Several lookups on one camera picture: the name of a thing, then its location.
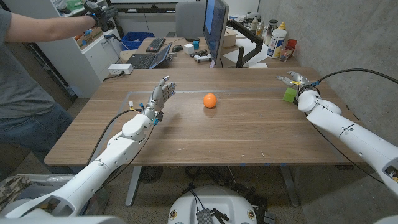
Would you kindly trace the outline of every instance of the office chair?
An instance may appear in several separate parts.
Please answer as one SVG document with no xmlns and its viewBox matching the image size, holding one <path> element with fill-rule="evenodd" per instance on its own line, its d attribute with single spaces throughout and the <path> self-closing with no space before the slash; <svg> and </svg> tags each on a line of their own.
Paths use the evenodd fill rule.
<svg viewBox="0 0 398 224">
<path fill-rule="evenodd" d="M 175 6 L 175 31 L 166 37 L 204 37 L 206 1 L 180 2 Z"/>
</svg>

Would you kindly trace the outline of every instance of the power strip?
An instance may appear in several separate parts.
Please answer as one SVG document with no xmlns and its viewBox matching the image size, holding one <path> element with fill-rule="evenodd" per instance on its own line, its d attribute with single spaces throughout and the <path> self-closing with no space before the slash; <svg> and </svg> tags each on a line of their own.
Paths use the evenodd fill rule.
<svg viewBox="0 0 398 224">
<path fill-rule="evenodd" d="M 111 75 L 119 75 L 122 71 L 124 71 L 125 75 L 131 74 L 132 65 L 131 64 L 112 64 L 108 68 L 109 73 Z"/>
</svg>

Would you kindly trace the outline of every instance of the wooden table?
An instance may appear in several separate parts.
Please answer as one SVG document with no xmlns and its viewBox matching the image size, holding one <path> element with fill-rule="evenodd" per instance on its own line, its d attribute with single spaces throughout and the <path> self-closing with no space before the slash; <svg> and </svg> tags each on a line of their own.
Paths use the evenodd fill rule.
<svg viewBox="0 0 398 224">
<path fill-rule="evenodd" d="M 146 48 L 148 48 L 149 44 L 153 41 L 154 38 L 149 37 L 145 38 L 142 44 L 139 46 L 139 48 L 136 51 L 136 54 L 146 54 Z M 166 38 L 166 41 L 164 42 L 164 48 L 167 44 L 172 43 L 171 48 L 173 48 L 176 45 L 181 45 L 184 46 L 185 44 L 189 44 L 191 42 L 188 42 L 185 40 L 185 38 L 181 37 L 168 37 Z M 207 47 L 206 40 L 204 37 L 200 37 L 200 42 L 199 42 L 199 49 L 195 50 L 204 50 L 206 49 L 209 51 L 209 48 Z M 221 51 L 221 55 L 230 53 L 234 50 L 238 50 L 237 46 L 234 47 L 228 47 L 228 48 L 223 48 Z M 236 64 L 232 62 L 231 60 L 227 59 L 224 56 L 221 56 L 221 60 L 223 61 L 224 68 L 228 67 L 235 67 Z M 279 59 L 272 59 L 272 58 L 266 58 L 265 60 L 260 61 L 259 63 L 266 63 L 269 68 L 294 68 L 294 67 L 300 67 L 299 62 L 294 58 L 288 59 L 287 62 L 281 62 Z M 221 68 L 221 64 L 217 63 L 216 68 Z M 208 68 L 210 66 L 210 63 L 198 63 L 195 61 L 193 58 L 191 58 L 189 55 L 187 55 L 183 50 L 177 52 L 177 57 L 173 58 L 172 62 L 167 64 L 167 63 L 162 63 L 156 68 Z"/>
<path fill-rule="evenodd" d="M 289 68 L 155 69 L 104 82 L 45 158 L 50 166 L 86 164 L 103 129 L 132 100 L 146 103 L 159 80 L 170 76 L 177 94 L 165 105 L 164 120 L 155 127 L 136 165 L 276 165 L 349 163 L 306 120 L 297 106 L 282 100 L 286 86 L 275 77 Z M 311 68 L 295 68 L 310 80 Z M 358 122 L 331 88 L 322 83 L 324 99 L 336 103 L 343 116 Z M 216 108 L 203 106 L 215 93 Z M 120 117 L 104 142 L 121 130 L 134 113 Z M 355 156 L 329 136 L 347 156 Z"/>
</svg>

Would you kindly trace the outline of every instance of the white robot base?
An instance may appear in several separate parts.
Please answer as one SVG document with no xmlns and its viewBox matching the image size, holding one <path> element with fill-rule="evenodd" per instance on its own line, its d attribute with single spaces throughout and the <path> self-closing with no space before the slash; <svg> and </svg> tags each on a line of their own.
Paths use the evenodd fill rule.
<svg viewBox="0 0 398 224">
<path fill-rule="evenodd" d="M 225 223 L 257 223 L 251 204 L 238 193 L 220 186 L 205 186 L 193 189 L 205 208 L 214 208 L 225 214 L 229 221 Z M 201 203 L 191 192 L 187 192 L 172 205 L 168 217 L 168 224 L 176 223 L 198 223 L 196 212 L 197 206 L 203 210 Z M 213 223 L 219 223 L 215 216 L 211 216 Z"/>
</svg>

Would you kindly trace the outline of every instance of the orange ball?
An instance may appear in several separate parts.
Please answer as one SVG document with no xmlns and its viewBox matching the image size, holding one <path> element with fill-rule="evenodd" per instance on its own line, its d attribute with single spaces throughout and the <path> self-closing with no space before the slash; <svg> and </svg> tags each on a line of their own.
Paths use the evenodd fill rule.
<svg viewBox="0 0 398 224">
<path fill-rule="evenodd" d="M 212 108 L 214 106 L 216 106 L 217 104 L 217 97 L 216 95 L 212 94 L 212 93 L 208 93 L 204 98 L 203 98 L 203 104 L 207 107 L 207 108 Z"/>
</svg>

